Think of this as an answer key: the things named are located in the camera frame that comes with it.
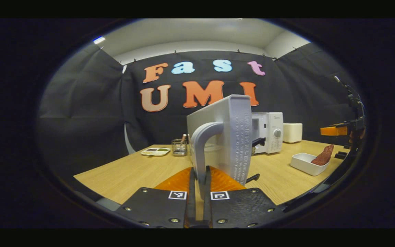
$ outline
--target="wooden table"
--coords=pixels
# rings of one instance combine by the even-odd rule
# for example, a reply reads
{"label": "wooden table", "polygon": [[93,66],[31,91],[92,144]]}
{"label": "wooden table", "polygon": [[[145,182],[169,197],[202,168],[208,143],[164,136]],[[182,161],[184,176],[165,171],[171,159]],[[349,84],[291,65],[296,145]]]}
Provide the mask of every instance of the wooden table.
{"label": "wooden table", "polygon": [[[327,178],[341,164],[342,160],[334,158],[338,151],[348,153],[349,150],[335,145],[329,165],[318,176],[291,167],[292,156],[297,153],[318,155],[327,145],[303,140],[293,144],[283,143],[279,153],[252,156],[248,177],[259,173],[260,178],[246,184],[246,188],[260,188],[277,205],[303,194]],[[166,144],[150,147],[171,146]],[[140,151],[74,177],[105,198],[123,204],[137,189],[154,188],[170,176],[192,166],[188,156],[173,156],[171,151],[161,157],[143,156]],[[201,200],[196,201],[196,207],[202,203]]]}

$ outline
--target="white tray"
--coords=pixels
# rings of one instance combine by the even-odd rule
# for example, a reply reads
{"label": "white tray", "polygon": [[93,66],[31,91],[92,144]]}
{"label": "white tray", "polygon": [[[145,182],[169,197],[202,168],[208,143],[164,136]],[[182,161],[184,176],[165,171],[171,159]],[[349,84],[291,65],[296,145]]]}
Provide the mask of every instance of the white tray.
{"label": "white tray", "polygon": [[317,176],[326,170],[330,161],[323,166],[318,166],[311,163],[315,158],[316,156],[308,153],[298,153],[292,156],[290,166],[295,167],[298,170],[302,170],[303,172],[306,172],[312,176]]}

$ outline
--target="blue letter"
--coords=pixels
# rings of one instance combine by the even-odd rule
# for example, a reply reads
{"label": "blue letter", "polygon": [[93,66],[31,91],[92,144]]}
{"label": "blue letter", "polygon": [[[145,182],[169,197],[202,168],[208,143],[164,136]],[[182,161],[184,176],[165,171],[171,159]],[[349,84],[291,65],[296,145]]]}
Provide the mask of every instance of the blue letter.
{"label": "blue letter", "polygon": [[213,64],[216,66],[214,70],[217,72],[230,72],[232,70],[229,60],[215,60]]}
{"label": "blue letter", "polygon": [[192,62],[179,62],[173,65],[173,67],[174,69],[171,70],[171,73],[175,75],[182,73],[190,74],[194,71]]}

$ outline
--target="paint palette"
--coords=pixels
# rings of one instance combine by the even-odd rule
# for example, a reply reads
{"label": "paint palette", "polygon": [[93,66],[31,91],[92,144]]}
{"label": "paint palette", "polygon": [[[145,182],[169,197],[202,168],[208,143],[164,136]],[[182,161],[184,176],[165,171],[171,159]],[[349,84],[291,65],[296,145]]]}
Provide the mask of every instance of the paint palette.
{"label": "paint palette", "polygon": [[170,151],[169,148],[149,148],[141,152],[145,156],[164,156]]}

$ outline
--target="gray handle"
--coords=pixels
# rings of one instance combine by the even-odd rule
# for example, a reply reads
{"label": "gray handle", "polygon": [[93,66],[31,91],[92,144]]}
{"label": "gray handle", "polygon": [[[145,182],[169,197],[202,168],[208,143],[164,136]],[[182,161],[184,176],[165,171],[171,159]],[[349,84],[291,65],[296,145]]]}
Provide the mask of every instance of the gray handle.
{"label": "gray handle", "polygon": [[223,122],[208,122],[197,128],[191,136],[191,149],[193,152],[193,166],[199,183],[201,198],[205,196],[205,143],[211,136],[222,133],[224,130]]}

